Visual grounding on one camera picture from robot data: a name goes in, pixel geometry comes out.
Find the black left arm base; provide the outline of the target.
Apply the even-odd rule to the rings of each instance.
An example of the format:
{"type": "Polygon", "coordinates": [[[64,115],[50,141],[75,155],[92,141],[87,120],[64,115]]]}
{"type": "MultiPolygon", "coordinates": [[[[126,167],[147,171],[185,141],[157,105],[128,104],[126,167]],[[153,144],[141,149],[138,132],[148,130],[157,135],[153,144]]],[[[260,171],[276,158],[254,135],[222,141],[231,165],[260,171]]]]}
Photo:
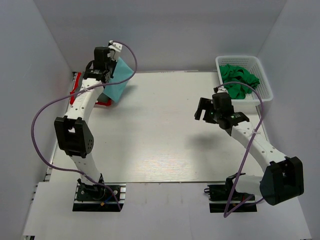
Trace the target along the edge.
{"type": "Polygon", "coordinates": [[[73,200],[73,212],[120,212],[125,203],[126,184],[111,183],[108,188],[87,185],[77,180],[73,200]]]}

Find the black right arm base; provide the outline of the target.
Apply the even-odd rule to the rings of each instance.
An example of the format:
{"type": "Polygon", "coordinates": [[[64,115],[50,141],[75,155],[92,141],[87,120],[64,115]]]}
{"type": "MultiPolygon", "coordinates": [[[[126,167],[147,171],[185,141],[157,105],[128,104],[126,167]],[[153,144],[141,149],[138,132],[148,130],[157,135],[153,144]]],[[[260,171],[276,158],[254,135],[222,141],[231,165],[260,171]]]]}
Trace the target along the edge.
{"type": "MultiPolygon", "coordinates": [[[[209,211],[210,213],[223,213],[227,205],[227,201],[230,195],[232,186],[234,185],[233,180],[236,178],[236,174],[226,178],[224,183],[209,184],[203,190],[209,198],[209,211]]],[[[248,198],[251,194],[246,192],[234,191],[231,202],[228,207],[228,212],[236,207],[239,203],[248,198]]],[[[235,213],[254,213],[257,212],[257,206],[254,204],[255,197],[252,196],[244,205],[237,208],[235,213]]]]}

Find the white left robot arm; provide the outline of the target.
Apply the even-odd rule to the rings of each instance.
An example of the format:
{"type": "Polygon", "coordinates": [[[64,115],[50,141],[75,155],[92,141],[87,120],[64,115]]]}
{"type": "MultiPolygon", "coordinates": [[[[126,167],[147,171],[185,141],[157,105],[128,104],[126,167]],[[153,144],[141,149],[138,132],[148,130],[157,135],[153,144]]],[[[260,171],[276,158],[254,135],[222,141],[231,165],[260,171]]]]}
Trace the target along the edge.
{"type": "Polygon", "coordinates": [[[64,117],[57,117],[54,128],[58,146],[74,162],[80,174],[80,183],[88,185],[88,193],[99,200],[105,196],[103,176],[98,171],[92,156],[94,137],[88,127],[91,112],[104,87],[113,78],[123,45],[113,42],[107,47],[94,49],[94,60],[86,66],[79,90],[64,117]]]}

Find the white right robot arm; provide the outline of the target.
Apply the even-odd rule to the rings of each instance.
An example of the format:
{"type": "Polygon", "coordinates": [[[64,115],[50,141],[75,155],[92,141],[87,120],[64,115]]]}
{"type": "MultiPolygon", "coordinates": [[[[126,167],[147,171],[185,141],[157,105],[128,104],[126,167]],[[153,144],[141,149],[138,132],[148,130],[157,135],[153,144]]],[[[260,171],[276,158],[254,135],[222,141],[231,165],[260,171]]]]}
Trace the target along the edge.
{"type": "Polygon", "coordinates": [[[242,202],[261,196],[275,206],[304,193],[302,161],[289,157],[273,147],[253,127],[243,112],[236,112],[231,97],[226,92],[212,95],[211,99],[200,98],[194,114],[196,120],[216,124],[237,140],[261,167],[263,176],[245,173],[228,176],[224,184],[211,184],[204,189],[213,202],[242,202]]]}

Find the teal t shirt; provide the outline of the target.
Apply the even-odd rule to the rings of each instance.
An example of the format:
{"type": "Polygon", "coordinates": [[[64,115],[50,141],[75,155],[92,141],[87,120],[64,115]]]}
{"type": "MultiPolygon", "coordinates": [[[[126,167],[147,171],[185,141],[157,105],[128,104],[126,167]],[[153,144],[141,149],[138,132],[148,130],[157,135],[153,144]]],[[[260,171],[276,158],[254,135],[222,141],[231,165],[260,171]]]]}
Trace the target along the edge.
{"type": "MultiPolygon", "coordinates": [[[[133,73],[134,71],[120,57],[116,64],[116,68],[113,73],[113,78],[109,80],[109,83],[118,83],[123,80],[126,80],[129,77],[131,77],[133,73]]],[[[104,87],[102,93],[108,96],[113,102],[117,103],[120,100],[127,83],[128,81],[123,82],[121,84],[107,85],[104,87]]]]}

